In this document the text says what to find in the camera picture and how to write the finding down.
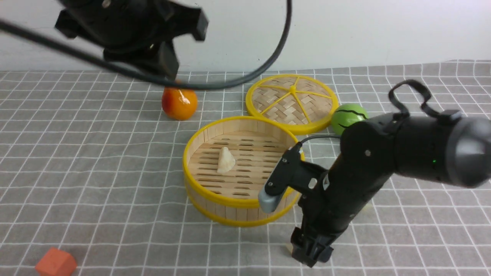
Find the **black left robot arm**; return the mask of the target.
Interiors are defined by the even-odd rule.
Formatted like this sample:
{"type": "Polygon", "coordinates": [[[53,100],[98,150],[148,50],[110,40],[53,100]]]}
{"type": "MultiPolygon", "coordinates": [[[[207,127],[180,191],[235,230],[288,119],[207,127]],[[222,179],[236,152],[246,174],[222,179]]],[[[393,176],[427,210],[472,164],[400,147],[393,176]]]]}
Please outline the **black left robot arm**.
{"type": "Polygon", "coordinates": [[[208,18],[201,8],[170,0],[62,0],[55,28],[69,39],[103,48],[103,59],[175,80],[179,61],[173,39],[204,41],[208,18]]]}

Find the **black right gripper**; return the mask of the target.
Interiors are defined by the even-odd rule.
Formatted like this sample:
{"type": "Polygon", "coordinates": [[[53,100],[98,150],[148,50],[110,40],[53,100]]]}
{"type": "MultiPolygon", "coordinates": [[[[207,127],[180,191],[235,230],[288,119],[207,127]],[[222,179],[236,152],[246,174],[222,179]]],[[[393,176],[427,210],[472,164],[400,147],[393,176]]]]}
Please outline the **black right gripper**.
{"type": "Polygon", "coordinates": [[[326,263],[333,253],[332,244],[346,231],[355,216],[368,204],[367,196],[303,195],[298,202],[302,223],[291,235],[291,256],[312,268],[326,263]]]}

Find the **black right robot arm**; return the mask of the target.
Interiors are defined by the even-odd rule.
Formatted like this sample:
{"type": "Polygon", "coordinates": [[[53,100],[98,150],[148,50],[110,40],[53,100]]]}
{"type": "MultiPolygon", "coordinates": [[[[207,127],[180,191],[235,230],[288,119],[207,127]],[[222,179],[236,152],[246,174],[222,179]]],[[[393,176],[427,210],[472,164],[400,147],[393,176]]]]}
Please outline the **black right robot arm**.
{"type": "Polygon", "coordinates": [[[302,192],[303,218],[291,236],[292,257],[309,267],[327,262],[332,244],[393,174],[475,189],[490,178],[490,120],[459,113],[380,115],[347,128],[330,169],[300,161],[295,173],[318,173],[302,192]]]}

